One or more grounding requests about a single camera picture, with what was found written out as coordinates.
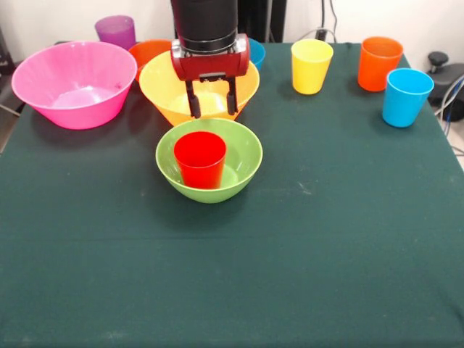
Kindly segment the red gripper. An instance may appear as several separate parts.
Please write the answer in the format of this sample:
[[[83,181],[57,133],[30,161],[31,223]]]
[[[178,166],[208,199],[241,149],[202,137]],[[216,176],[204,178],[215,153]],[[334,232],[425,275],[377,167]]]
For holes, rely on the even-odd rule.
[[[234,115],[238,112],[235,77],[247,73],[250,61],[249,38],[246,34],[238,34],[230,48],[216,54],[188,52],[181,46],[181,41],[175,39],[171,43],[170,57],[178,78],[185,80],[192,117],[201,117],[199,100],[194,93],[192,80],[210,77],[225,77],[229,87],[226,95],[228,114]]]

